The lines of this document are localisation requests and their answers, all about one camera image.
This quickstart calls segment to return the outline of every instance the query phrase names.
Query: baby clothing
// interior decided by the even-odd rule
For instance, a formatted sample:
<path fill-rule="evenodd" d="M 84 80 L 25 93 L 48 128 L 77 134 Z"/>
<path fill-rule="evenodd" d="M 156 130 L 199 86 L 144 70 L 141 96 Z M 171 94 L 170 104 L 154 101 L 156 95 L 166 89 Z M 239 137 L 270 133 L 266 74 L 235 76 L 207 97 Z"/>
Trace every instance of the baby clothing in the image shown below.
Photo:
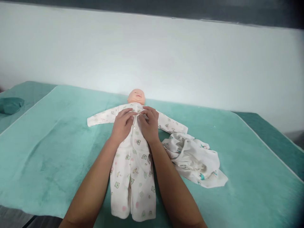
<path fill-rule="evenodd" d="M 133 108 L 138 115 L 143 111 L 140 103 L 123 104 L 87 119 L 88 126 L 113 123 L 118 113 Z M 138 115 L 127 138 L 119 145 L 110 171 L 111 213 L 125 219 L 131 213 L 137 222 L 156 216 L 155 183 L 152 155 L 140 129 Z M 188 128 L 159 112 L 158 128 L 170 134 L 187 133 Z"/>
<path fill-rule="evenodd" d="M 228 181 L 219 170 L 218 153 L 208 144 L 183 133 L 173 133 L 162 143 L 181 176 L 205 188 L 221 187 Z"/>

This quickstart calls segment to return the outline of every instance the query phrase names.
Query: fabric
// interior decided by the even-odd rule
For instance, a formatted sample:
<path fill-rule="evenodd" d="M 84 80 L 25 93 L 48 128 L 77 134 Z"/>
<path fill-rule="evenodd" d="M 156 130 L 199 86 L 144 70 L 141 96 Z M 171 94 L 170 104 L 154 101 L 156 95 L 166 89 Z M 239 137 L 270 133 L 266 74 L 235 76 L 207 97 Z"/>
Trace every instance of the fabric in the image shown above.
<path fill-rule="evenodd" d="M 120 111 L 133 108 L 138 115 L 143 111 L 140 103 L 130 103 L 108 109 L 87 119 L 89 127 L 96 124 L 114 123 Z M 110 171 L 111 213 L 125 219 L 131 213 L 137 222 L 154 219 L 156 215 L 155 182 L 152 155 L 145 140 L 140 122 L 134 116 L 131 131 L 119 145 Z M 181 123 L 159 113 L 159 128 L 166 132 L 187 133 Z"/>
<path fill-rule="evenodd" d="M 0 114 L 13 115 L 24 105 L 21 98 L 0 98 Z"/>
<path fill-rule="evenodd" d="M 24 97 L 12 96 L 27 102 Z M 32 90 L 26 96 L 33 96 Z M 59 85 L 10 124 L 0 134 L 0 204 L 63 218 L 113 128 L 112 123 L 88 128 L 86 118 L 126 99 L 124 95 Z M 239 116 L 151 99 L 146 105 L 183 123 L 188 134 L 208 142 L 218 153 L 220 169 L 229 177 L 224 187 L 207 189 L 182 177 L 209 228 L 297 226 L 302 218 L 303 182 Z M 159 130 L 161 141 L 169 136 Z M 109 184 L 96 227 L 171 227 L 158 175 L 166 174 L 154 173 L 155 219 L 138 223 L 132 216 L 112 216 Z"/>
<path fill-rule="evenodd" d="M 304 150 L 256 113 L 235 112 L 304 181 Z"/>
<path fill-rule="evenodd" d="M 0 134 L 5 131 L 5 129 L 7 129 L 11 124 L 13 124 L 27 110 L 33 107 L 49 92 L 51 92 L 55 87 L 56 85 L 27 81 L 0 93 L 0 99 L 15 97 L 24 100 L 24 104 L 16 113 L 13 113 L 11 115 L 0 113 Z"/>
<path fill-rule="evenodd" d="M 206 188 L 221 187 L 228 178 L 219 170 L 218 153 L 185 133 L 173 133 L 163 145 L 178 173 Z"/>

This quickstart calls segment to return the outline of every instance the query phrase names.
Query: human hand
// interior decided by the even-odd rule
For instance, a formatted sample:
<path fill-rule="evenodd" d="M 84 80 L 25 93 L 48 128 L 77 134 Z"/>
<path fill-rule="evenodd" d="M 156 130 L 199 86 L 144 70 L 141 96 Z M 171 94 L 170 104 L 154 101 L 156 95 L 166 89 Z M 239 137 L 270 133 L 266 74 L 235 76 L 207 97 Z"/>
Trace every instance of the human hand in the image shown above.
<path fill-rule="evenodd" d="M 137 115 L 137 112 L 129 111 L 132 111 L 132 108 L 121 110 L 115 117 L 110 139 L 117 144 L 120 144 L 123 140 L 126 139 L 133 124 L 133 116 Z"/>
<path fill-rule="evenodd" d="M 148 143 L 152 143 L 155 141 L 159 141 L 158 137 L 158 116 L 159 113 L 149 106 L 143 106 L 144 111 L 142 111 L 138 116 L 141 124 L 141 130 L 142 134 L 145 137 L 145 139 L 148 141 Z M 146 114 L 149 118 L 148 120 L 145 119 L 143 114 Z"/>

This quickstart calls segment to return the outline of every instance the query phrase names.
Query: white wall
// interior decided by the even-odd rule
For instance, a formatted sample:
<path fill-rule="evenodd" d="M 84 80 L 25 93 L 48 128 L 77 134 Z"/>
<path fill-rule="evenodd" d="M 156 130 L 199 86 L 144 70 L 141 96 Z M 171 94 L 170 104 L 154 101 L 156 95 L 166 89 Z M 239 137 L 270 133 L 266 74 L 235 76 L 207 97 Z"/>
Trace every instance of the white wall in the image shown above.
<path fill-rule="evenodd" d="M 257 112 L 304 130 L 304 32 L 0 3 L 0 86 L 27 80 Z"/>

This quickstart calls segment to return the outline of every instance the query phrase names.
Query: forearm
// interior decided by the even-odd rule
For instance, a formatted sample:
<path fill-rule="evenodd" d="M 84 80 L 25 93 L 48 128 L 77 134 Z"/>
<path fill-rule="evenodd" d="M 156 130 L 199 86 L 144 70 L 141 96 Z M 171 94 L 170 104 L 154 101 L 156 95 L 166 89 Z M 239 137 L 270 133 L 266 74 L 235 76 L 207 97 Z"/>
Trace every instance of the forearm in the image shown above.
<path fill-rule="evenodd" d="M 150 145 L 165 208 L 179 227 L 207 227 L 200 211 L 160 141 Z"/>
<path fill-rule="evenodd" d="M 118 144 L 113 143 L 111 138 L 105 143 L 76 192 L 64 221 L 82 227 L 93 227 L 105 198 L 109 173 L 117 148 Z"/>

